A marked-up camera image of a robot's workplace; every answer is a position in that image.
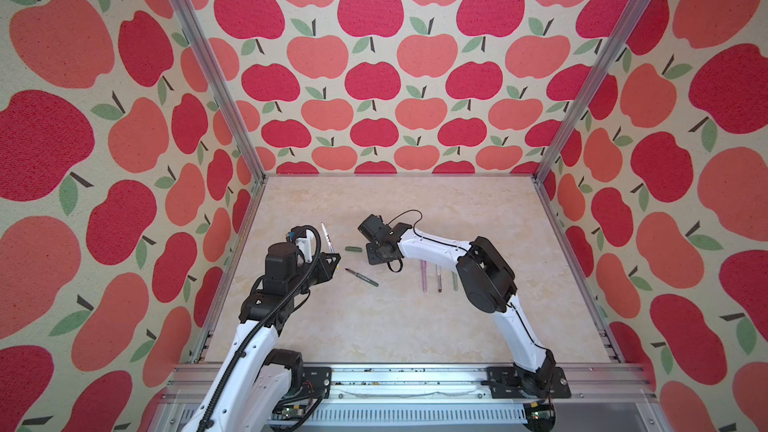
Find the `pink pen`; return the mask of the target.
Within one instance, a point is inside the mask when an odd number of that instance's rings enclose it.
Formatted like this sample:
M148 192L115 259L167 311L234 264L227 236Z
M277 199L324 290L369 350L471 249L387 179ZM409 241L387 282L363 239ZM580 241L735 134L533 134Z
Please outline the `pink pen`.
M421 268L421 285L422 285L422 292L428 293L428 262L425 260L420 261L420 268Z

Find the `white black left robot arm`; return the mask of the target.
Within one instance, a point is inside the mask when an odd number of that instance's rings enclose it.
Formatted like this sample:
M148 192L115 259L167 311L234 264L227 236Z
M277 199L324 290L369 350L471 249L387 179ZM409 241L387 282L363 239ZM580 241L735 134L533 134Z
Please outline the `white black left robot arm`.
M331 280L339 261L336 253L306 253L294 242L269 247L225 362L184 431L294 431L308 421L329 396L331 369L306 369L301 353L279 349L277 341L295 297Z

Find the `dark green pen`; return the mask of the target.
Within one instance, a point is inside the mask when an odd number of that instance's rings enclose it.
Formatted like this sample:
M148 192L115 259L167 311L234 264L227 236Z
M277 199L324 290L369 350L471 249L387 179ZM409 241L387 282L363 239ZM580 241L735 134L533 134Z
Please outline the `dark green pen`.
M374 281L374 280L364 276L361 273L353 271L352 269L349 269L349 268L345 268L344 270L347 271L348 273L352 274L356 278L358 278L358 279L360 279L360 280L362 280L362 281L364 281L364 282L366 282L366 283L368 283L368 284L370 284L370 285L372 285L374 287L379 287L379 284L376 281Z

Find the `white pen yellow end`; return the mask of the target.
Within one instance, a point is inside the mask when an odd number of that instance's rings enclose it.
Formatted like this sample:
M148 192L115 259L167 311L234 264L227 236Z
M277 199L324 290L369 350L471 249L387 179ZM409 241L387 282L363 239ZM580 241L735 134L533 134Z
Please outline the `white pen yellow end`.
M330 234L329 234L329 232L327 230L326 225L323 222L321 222L321 228L322 228L323 235L324 235L324 238L325 238L326 243L328 245L328 249L329 249L330 253L335 253L335 249L334 249L334 246L332 244L332 240L331 240Z

